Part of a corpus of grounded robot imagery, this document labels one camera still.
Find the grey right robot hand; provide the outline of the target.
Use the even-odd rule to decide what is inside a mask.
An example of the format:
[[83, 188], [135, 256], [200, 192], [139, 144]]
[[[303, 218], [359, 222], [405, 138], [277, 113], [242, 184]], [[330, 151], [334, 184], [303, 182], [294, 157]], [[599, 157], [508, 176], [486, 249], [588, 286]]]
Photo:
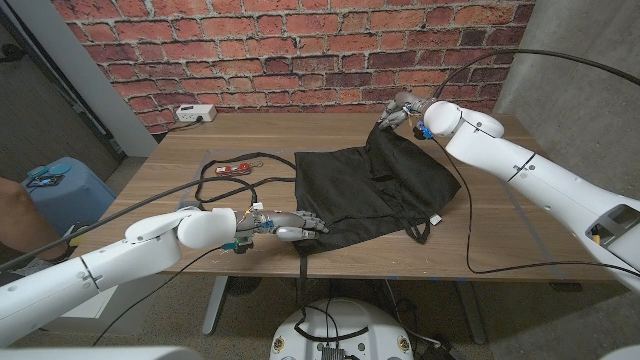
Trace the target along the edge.
[[382, 112], [377, 122], [378, 128], [395, 129], [411, 114], [423, 115], [434, 102], [433, 98], [421, 98], [410, 92], [397, 93]]

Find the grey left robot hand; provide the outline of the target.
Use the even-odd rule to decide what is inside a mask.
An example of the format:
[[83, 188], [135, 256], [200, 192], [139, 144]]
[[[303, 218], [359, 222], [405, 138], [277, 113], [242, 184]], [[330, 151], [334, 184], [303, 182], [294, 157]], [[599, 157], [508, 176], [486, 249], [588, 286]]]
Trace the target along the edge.
[[237, 214], [235, 235], [240, 238], [254, 234], [274, 234], [285, 242], [317, 239], [329, 229], [323, 220], [308, 211], [283, 212], [276, 210], [249, 210]]

